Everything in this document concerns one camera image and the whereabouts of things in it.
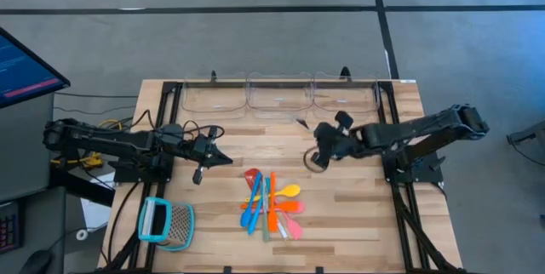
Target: orange plastic utensil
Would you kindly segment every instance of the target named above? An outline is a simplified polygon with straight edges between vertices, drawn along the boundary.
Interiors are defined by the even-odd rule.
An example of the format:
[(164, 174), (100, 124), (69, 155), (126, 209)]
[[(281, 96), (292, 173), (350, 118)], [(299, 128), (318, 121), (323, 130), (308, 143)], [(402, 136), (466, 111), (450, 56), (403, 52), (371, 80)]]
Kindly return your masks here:
[[(246, 209), (248, 208), (248, 204), (246, 203), (241, 204), (240, 208)], [(255, 209), (255, 208), (257, 208), (257, 205), (253, 204), (252, 209)], [(285, 201), (285, 202), (274, 204), (274, 208), (277, 210), (285, 211), (285, 212), (297, 213), (297, 212), (301, 212), (301, 208), (304, 209), (304, 206), (301, 206), (299, 201)]]
[(278, 225), (277, 220), (278, 216), (276, 215), (276, 211), (274, 211), (274, 192), (276, 191), (276, 174), (274, 172), (271, 172), (271, 208), (269, 210), (269, 231), (270, 232), (277, 232), (278, 231)]

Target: yellow spoon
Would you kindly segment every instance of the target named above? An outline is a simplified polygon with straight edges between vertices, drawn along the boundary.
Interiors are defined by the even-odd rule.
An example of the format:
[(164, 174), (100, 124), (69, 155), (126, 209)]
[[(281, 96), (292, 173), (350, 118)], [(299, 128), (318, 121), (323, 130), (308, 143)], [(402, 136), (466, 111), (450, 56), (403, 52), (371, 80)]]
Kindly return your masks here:
[[(299, 194), (299, 192), (301, 192), (301, 188), (299, 187), (299, 185), (287, 185), (287, 186), (284, 187), (284, 189), (282, 189), (280, 191), (276, 191), (274, 193), (274, 195), (275, 196), (294, 197), (297, 194)], [(257, 202), (260, 199), (261, 199), (261, 196), (255, 196), (254, 197), (254, 202)], [(250, 201), (250, 198), (248, 197), (244, 201), (248, 203)]]

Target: wooden tabletop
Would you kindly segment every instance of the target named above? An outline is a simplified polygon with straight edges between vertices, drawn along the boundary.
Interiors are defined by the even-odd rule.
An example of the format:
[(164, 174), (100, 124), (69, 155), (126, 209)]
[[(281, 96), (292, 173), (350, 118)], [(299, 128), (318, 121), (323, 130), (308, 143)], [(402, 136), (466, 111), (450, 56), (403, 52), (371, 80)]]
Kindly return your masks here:
[[(149, 109), (155, 119), (163, 82), (145, 80), (142, 83), (135, 117)], [(424, 114), (416, 83), (393, 81), (393, 86), (400, 121), (422, 117)], [(226, 265), (232, 266), (235, 272), (314, 272), (316, 266), (323, 266), (325, 272), (404, 271), (392, 193), (390, 185), (384, 180), (381, 159), (378, 156), (360, 160), (345, 158), (332, 162), (322, 174), (311, 173), (303, 166), (303, 152), (314, 146), (315, 141), (312, 132), (298, 125), (294, 116), (304, 115), (310, 128), (314, 128), (318, 122), (335, 123), (333, 110), (326, 111), (313, 105), (295, 111), (297, 106), (306, 104), (302, 97), (304, 94), (301, 95), (301, 90), (283, 89), (275, 91), (277, 94), (250, 96), (255, 96), (254, 106), (261, 103), (269, 108), (271, 102), (274, 103), (274, 100), (270, 101), (271, 98), (282, 98), (277, 100), (283, 102), (279, 106), (285, 105), (284, 99), (293, 99), (296, 104), (286, 106), (287, 110), (292, 110), (290, 112), (277, 113), (245, 107), (207, 114), (195, 111), (204, 111), (206, 107), (214, 105), (228, 110), (228, 105), (237, 105), (244, 95), (240, 94), (240, 90), (221, 88), (184, 91), (181, 108), (187, 110), (179, 109), (177, 122), (192, 119), (199, 125), (217, 124), (224, 127), (226, 133), (216, 144), (234, 163), (204, 170), (202, 184), (196, 186), (192, 183), (196, 164), (175, 159), (165, 198), (193, 205), (195, 233), (187, 250), (170, 253), (157, 249), (153, 271), (221, 272)], [(340, 101), (331, 97), (351, 99), (354, 96), (351, 94), (353, 90), (347, 90), (345, 94), (339, 94), (339, 90), (331, 92), (328, 94), (326, 90), (315, 95), (320, 96), (322, 104), (332, 106), (339, 106)], [(372, 96), (360, 94), (358, 100), (353, 101), (357, 106), (372, 106), (369, 102), (358, 103), (362, 99), (369, 101)], [(171, 101), (169, 99), (167, 107), (170, 107)], [(356, 113), (353, 117), (355, 125), (378, 122), (376, 111)], [(133, 128), (143, 129), (151, 127), (142, 122)], [(264, 243), (261, 218), (253, 236), (248, 236), (240, 227), (242, 210), (239, 205), (250, 196), (243, 173), (250, 168), (258, 168), (264, 174), (276, 172), (277, 188), (288, 184), (300, 185), (301, 194), (294, 199), (303, 201), (306, 210), (302, 214), (292, 215), (303, 228), (300, 240), (285, 241), (279, 233), (274, 233), (271, 241)], [(103, 243), (105, 251), (113, 218), (131, 186), (123, 184), (116, 188)], [(136, 188), (120, 214), (113, 238), (113, 255), (135, 229), (141, 188), (142, 185)], [(429, 184), (415, 184), (415, 190), (424, 231), (450, 263), (462, 266), (445, 197)], [(410, 240), (414, 264), (419, 266), (412, 232)], [(146, 246), (146, 243), (141, 244), (139, 266), (144, 265)], [(104, 265), (104, 260), (100, 260), (100, 265)]]

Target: monitor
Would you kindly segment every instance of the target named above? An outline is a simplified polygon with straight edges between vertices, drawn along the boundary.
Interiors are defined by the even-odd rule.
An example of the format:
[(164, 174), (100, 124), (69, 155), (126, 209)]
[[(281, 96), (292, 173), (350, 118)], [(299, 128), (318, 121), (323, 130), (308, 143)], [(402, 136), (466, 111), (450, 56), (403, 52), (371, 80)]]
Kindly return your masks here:
[(0, 108), (70, 86), (70, 82), (0, 27)]

